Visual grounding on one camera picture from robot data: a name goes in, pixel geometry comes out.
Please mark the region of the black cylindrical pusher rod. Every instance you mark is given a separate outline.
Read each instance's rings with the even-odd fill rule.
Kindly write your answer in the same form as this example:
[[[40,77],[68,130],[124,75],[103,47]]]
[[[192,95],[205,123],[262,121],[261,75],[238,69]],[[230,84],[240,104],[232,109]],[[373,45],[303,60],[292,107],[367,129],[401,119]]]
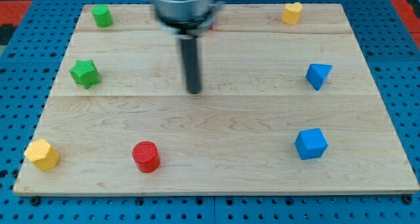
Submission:
[[[201,72],[197,38],[179,39],[186,89],[191,94],[201,91]]]

